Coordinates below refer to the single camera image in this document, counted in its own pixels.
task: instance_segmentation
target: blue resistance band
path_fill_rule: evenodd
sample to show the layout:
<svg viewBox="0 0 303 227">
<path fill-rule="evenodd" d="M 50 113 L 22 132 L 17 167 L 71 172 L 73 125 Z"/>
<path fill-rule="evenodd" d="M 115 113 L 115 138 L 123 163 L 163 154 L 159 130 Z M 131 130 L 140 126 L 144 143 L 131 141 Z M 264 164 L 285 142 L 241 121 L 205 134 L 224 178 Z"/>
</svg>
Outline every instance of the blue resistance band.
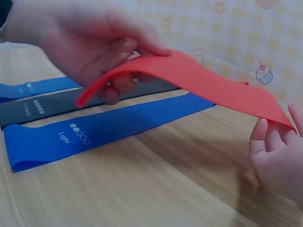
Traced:
<svg viewBox="0 0 303 227">
<path fill-rule="evenodd" d="M 214 105 L 188 93 L 38 128 L 12 124 L 4 129 L 9 162 L 14 172 L 27 170 L 141 133 Z"/>
<path fill-rule="evenodd" d="M 0 103 L 81 87 L 68 77 L 44 79 L 19 85 L 0 84 Z"/>
</svg>

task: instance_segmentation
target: red resistance band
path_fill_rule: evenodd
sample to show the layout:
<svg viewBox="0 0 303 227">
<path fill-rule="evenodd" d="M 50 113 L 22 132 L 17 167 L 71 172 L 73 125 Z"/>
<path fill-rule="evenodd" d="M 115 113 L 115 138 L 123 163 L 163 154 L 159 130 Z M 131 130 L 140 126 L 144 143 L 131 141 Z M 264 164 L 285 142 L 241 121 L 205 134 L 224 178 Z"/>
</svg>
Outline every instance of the red resistance band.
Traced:
<svg viewBox="0 0 303 227">
<path fill-rule="evenodd" d="M 265 118 L 294 129 L 275 97 L 267 90 L 228 80 L 211 72 L 190 56 L 172 51 L 170 56 L 133 58 L 100 77 L 77 100 L 82 108 L 112 77 L 142 72 L 166 80 L 184 90 L 232 110 Z"/>
</svg>

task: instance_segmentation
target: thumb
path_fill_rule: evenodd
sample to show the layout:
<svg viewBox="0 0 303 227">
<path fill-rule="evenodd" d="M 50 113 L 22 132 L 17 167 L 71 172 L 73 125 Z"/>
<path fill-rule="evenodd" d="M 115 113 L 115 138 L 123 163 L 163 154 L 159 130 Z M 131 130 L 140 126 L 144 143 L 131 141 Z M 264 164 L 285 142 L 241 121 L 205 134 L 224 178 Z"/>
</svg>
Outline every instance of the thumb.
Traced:
<svg viewBox="0 0 303 227">
<path fill-rule="evenodd" d="M 169 55 L 170 49 L 167 48 L 151 24 L 117 6 L 112 6 L 107 16 L 114 33 L 136 40 L 140 49 L 144 49 L 152 55 Z"/>
</svg>

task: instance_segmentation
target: finger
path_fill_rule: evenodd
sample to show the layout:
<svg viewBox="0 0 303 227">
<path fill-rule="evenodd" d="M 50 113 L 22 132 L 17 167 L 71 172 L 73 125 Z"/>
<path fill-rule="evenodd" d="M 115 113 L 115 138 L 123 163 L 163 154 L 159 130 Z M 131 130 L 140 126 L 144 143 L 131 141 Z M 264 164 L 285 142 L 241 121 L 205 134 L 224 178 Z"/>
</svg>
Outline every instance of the finger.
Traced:
<svg viewBox="0 0 303 227">
<path fill-rule="evenodd" d="M 250 159 L 254 166 L 258 165 L 259 161 L 261 161 L 268 154 L 265 148 L 267 126 L 268 124 L 266 119 L 258 119 L 250 135 Z"/>
<path fill-rule="evenodd" d="M 283 124 L 277 125 L 281 140 L 286 144 L 291 144 L 299 138 L 297 132 Z"/>
<path fill-rule="evenodd" d="M 303 136 L 303 106 L 290 104 L 288 106 L 288 111 L 294 120 L 300 136 Z"/>
<path fill-rule="evenodd" d="M 100 98 L 104 100 L 105 104 L 107 105 L 115 105 L 117 104 L 121 96 L 117 89 L 113 86 L 107 86 L 100 94 Z"/>
<path fill-rule="evenodd" d="M 278 132 L 275 122 L 268 121 L 268 129 L 265 136 L 266 151 L 270 152 L 285 147 L 285 143 L 282 141 Z"/>
<path fill-rule="evenodd" d="M 159 56 L 170 54 L 170 50 L 151 24 L 136 18 L 125 9 L 112 7 L 108 13 L 108 21 L 114 33 L 136 40 L 150 54 Z"/>
<path fill-rule="evenodd" d="M 111 84 L 121 94 L 131 94 L 136 89 L 136 82 L 131 74 L 116 76 L 112 79 Z"/>
</svg>

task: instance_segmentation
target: cartoon print wallpaper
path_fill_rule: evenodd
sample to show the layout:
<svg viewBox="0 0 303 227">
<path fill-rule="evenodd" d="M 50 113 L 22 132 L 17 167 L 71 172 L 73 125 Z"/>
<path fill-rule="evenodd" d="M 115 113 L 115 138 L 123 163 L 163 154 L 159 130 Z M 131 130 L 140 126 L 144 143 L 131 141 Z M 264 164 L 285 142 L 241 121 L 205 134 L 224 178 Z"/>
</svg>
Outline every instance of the cartoon print wallpaper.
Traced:
<svg viewBox="0 0 303 227">
<path fill-rule="evenodd" d="M 204 65 L 205 61 L 203 55 L 205 53 L 205 49 L 203 47 L 191 51 L 185 50 L 184 53 L 188 54 L 190 57 L 198 61 L 200 64 Z"/>
<path fill-rule="evenodd" d="M 262 61 L 260 62 L 260 68 L 256 72 L 256 79 L 262 84 L 266 85 L 274 78 L 271 68 L 268 65 L 263 65 Z"/>
<path fill-rule="evenodd" d="M 279 0 L 256 0 L 263 9 L 273 8 Z"/>
<path fill-rule="evenodd" d="M 303 0 L 136 0 L 171 48 L 303 105 Z"/>
</svg>

